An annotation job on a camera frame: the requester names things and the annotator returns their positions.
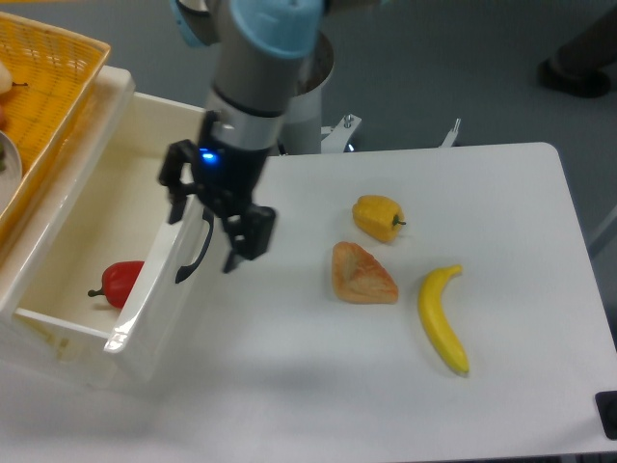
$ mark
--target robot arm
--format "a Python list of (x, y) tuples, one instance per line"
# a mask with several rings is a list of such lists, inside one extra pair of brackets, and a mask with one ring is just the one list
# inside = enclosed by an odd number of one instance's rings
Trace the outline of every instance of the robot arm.
[[(276, 212), (254, 204), (253, 190), (278, 145), (285, 109), (323, 14), (335, 4), (369, 3), (375, 0), (172, 0), (178, 24), (189, 25), (192, 40), (219, 41), (222, 52), (198, 142), (171, 145), (159, 181), (169, 189), (170, 223), (182, 218), (192, 194), (221, 219), (230, 246), (224, 272), (268, 248)], [(183, 34), (186, 39), (191, 31)], [(185, 164), (193, 183), (180, 180)]]

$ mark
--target metal bowl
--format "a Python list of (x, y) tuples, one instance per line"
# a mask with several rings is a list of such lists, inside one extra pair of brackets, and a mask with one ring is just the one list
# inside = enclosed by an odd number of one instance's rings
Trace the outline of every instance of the metal bowl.
[(4, 147), (4, 171), (0, 172), (0, 214), (11, 202), (19, 188), (22, 176), (21, 158), (13, 141), (0, 132), (0, 144)]

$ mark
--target orange basket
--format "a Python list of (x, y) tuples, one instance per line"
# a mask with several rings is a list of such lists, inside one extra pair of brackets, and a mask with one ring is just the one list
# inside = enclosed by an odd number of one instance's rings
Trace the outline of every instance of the orange basket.
[(23, 165), (11, 202), (0, 211), (0, 250), (44, 189), (75, 116), (83, 107), (111, 47), (79, 34), (0, 13), (0, 61), (16, 83), (0, 95), (7, 123)]

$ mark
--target drawer handle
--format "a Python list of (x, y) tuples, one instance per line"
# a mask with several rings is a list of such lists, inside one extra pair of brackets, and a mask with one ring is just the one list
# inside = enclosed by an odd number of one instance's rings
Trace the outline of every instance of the drawer handle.
[(177, 273), (175, 274), (176, 284), (182, 283), (184, 280), (186, 280), (193, 274), (197, 267), (200, 266), (200, 263), (203, 260), (203, 257), (205, 256), (208, 247), (210, 246), (210, 241), (212, 240), (212, 232), (214, 230), (214, 214), (212, 214), (212, 212), (210, 212), (207, 207), (204, 207), (203, 215), (201, 216), (201, 218), (210, 225), (208, 235), (203, 241), (203, 246), (201, 246), (200, 254), (197, 256), (195, 261), (189, 265), (182, 265), (178, 269)]

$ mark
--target red bell pepper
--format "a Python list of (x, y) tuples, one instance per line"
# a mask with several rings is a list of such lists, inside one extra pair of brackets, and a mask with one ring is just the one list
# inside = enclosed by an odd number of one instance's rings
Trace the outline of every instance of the red bell pepper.
[(110, 265), (103, 272), (102, 288), (98, 291), (91, 289), (88, 295), (90, 297), (105, 296), (112, 306), (122, 309), (143, 266), (142, 260), (117, 262)]

